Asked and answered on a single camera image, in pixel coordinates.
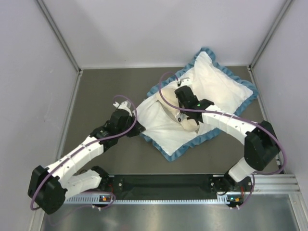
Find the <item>blue white bear pillowcase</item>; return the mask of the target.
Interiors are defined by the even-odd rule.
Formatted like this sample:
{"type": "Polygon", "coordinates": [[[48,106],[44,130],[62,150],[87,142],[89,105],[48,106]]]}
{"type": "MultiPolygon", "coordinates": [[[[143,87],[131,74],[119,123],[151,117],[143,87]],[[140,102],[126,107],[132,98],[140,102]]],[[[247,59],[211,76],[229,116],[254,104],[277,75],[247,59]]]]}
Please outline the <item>blue white bear pillowcase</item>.
{"type": "Polygon", "coordinates": [[[220,134],[217,124],[202,118],[219,109],[220,120],[239,116],[258,96],[256,86],[220,65],[207,47],[175,75],[163,79],[138,106],[141,136],[168,160],[220,134]]]}

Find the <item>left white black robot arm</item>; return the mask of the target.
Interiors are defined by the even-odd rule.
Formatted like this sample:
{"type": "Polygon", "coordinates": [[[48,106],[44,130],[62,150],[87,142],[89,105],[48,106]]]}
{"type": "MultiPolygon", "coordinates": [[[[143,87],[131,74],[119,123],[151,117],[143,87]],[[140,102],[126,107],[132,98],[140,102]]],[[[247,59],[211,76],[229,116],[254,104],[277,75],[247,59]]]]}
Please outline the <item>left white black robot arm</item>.
{"type": "Polygon", "coordinates": [[[136,110],[117,108],[103,126],[95,128],[70,153],[47,167],[38,166],[33,170],[27,192],[31,198],[31,210],[41,208],[50,215],[67,199],[79,193],[95,188],[106,190],[109,179],[100,167],[93,167],[82,174],[77,172],[92,159],[115,146],[120,138],[134,137],[144,130],[137,121],[136,110]]]}

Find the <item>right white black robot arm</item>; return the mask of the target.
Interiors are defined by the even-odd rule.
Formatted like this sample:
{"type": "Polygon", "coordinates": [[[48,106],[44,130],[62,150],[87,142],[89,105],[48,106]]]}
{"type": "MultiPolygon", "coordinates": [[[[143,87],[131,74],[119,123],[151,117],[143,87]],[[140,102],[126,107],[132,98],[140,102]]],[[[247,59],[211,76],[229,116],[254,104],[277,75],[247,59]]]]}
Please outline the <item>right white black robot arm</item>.
{"type": "Polygon", "coordinates": [[[180,113],[198,126],[214,126],[233,136],[244,145],[244,156],[223,176],[223,190],[234,191],[242,185],[242,180],[254,172],[263,171],[280,152],[277,137],[271,123],[254,123],[226,113],[212,101],[198,100],[188,86],[175,90],[180,113]]]}

